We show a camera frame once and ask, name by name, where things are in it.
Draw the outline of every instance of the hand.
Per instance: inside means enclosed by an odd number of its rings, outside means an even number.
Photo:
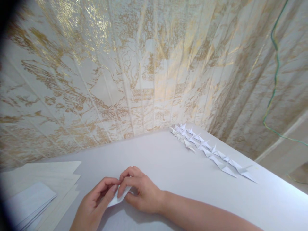
[[[96,231],[120,183],[116,178],[104,177],[85,195],[77,210],[70,231]]]
[[[137,188],[138,195],[134,196],[129,192],[125,197],[127,203],[143,212],[159,212],[163,201],[163,191],[161,191],[139,168],[136,166],[128,167],[120,175],[120,181],[122,183],[119,187],[118,198],[122,196],[127,186],[133,186]]]

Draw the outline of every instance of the fingernail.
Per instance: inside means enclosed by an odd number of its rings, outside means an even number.
[[[117,189],[118,189],[117,184],[115,184],[114,186],[111,187],[111,191],[114,192],[114,193],[116,192]]]

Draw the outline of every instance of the folded paper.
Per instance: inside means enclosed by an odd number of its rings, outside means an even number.
[[[207,150],[206,148],[204,148],[202,145],[200,145],[200,146],[198,147],[198,149],[200,149],[201,151],[203,151],[204,154],[205,154],[205,156],[206,156],[207,158],[209,158],[210,156],[213,155],[209,150]]]
[[[126,187],[126,189],[123,192],[123,195],[120,198],[118,198],[118,190],[117,190],[116,193],[115,193],[115,196],[113,197],[113,199],[111,200],[111,202],[108,204],[107,207],[111,207],[111,206],[114,206],[118,203],[121,203],[130,189],[131,189],[131,187]]]
[[[181,128],[183,131],[185,131],[185,130],[186,130],[186,124],[184,124],[184,125],[180,124],[180,128]]]
[[[200,144],[197,141],[195,141],[193,137],[188,137],[188,141],[194,143],[197,147],[200,146]]]
[[[196,134],[193,132],[193,129],[186,129],[186,131],[191,134],[192,136],[195,136]]]
[[[230,158],[220,151],[215,152],[215,155],[219,156],[222,160],[229,162]]]
[[[175,134],[177,133],[177,131],[175,129],[173,129],[173,127],[169,128],[169,131],[175,136]]]
[[[217,152],[216,145],[212,148],[211,152],[216,155],[216,152]]]
[[[176,125],[174,125],[174,129],[175,129],[177,132],[181,132],[181,129],[180,129],[178,126],[176,126]]]
[[[184,144],[185,147],[192,150],[193,152],[196,152],[195,149],[192,147],[192,145],[190,144],[190,142],[188,142],[187,140],[184,139]]]
[[[204,142],[204,139],[201,138],[200,134],[199,135],[194,135],[193,136],[196,140],[199,140],[201,143]]]
[[[244,177],[248,178],[249,180],[256,183],[256,181],[252,178],[251,174],[247,170],[247,168],[250,167],[250,166],[243,168],[242,166],[240,166],[234,160],[229,160],[229,164],[231,164],[233,167],[235,167],[239,174],[241,174],[242,176],[244,176]]]
[[[208,148],[209,150],[212,150],[212,147],[208,144],[209,140],[208,141],[203,141],[201,142],[201,145]]]
[[[184,130],[184,131],[180,131],[180,133],[181,133],[182,136],[185,136],[185,135],[186,135],[185,130]]]
[[[214,161],[214,163],[220,168],[221,171],[237,178],[236,175],[231,171],[231,169],[226,164],[223,164],[219,160],[217,160],[215,156],[212,155],[209,157],[209,159]]]
[[[177,137],[177,140],[180,141],[180,139],[182,138],[181,134],[180,133],[176,133],[175,135]]]

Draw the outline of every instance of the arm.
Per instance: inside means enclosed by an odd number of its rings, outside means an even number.
[[[138,195],[128,193],[129,204],[143,212],[159,213],[186,230],[261,230],[223,209],[161,191],[136,166],[126,169],[120,181],[118,197],[127,186],[134,186]]]

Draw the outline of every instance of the wrist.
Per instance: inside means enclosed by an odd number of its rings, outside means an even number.
[[[168,191],[160,191],[160,195],[158,197],[158,209],[157,209],[157,213],[162,215],[162,213],[165,210],[165,205],[167,203],[167,195],[168,195]]]

